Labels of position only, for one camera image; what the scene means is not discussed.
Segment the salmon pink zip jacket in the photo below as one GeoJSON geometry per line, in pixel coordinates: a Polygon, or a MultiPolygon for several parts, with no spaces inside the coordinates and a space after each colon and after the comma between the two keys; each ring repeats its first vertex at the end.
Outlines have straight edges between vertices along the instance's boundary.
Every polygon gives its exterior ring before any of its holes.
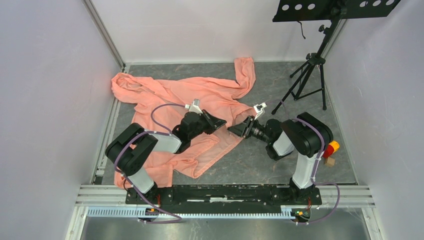
{"type": "Polygon", "coordinates": [[[240,57],[234,61],[235,79],[195,76],[180,80],[157,79],[118,73],[111,79],[111,90],[122,103],[134,104],[132,121],[142,127],[167,133],[178,125],[186,104],[199,99],[201,109],[226,121],[213,134],[201,134],[180,154],[153,152],[144,167],[158,187],[170,187],[174,172],[196,179],[235,148],[241,139],[228,131],[255,110],[243,103],[256,81],[254,61],[240,57]]]}

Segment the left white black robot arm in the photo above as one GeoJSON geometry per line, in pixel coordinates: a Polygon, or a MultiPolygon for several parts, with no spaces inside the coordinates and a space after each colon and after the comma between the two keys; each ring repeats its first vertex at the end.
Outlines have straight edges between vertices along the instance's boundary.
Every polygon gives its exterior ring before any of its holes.
{"type": "Polygon", "coordinates": [[[138,197],[145,204],[157,198],[156,183],[148,175],[144,164],[152,152],[180,154],[201,134],[211,135],[227,123],[201,110],[187,112],[171,133],[147,130],[138,123],[130,124],[105,150],[105,156],[124,175],[131,187],[138,189],[138,197]]]}

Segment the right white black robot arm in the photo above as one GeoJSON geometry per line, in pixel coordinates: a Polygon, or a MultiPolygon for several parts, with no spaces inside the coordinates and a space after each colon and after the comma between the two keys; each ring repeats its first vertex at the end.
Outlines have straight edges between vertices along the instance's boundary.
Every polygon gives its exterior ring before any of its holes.
{"type": "Polygon", "coordinates": [[[271,118],[265,124],[248,116],[228,130],[238,137],[254,137],[266,143],[267,155],[275,161],[297,151],[296,168],[290,179],[292,188],[288,191],[289,199],[295,204],[309,198],[308,189],[315,183],[318,162],[334,140],[330,128],[308,112],[285,121],[271,118]]]}

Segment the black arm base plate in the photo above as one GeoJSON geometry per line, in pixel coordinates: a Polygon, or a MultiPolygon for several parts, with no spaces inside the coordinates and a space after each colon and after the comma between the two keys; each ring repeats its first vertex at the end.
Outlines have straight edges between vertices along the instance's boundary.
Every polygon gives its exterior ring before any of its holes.
{"type": "Polygon", "coordinates": [[[274,214],[282,206],[323,203],[317,187],[298,191],[286,184],[173,185],[154,187],[144,197],[173,214],[274,214]]]}

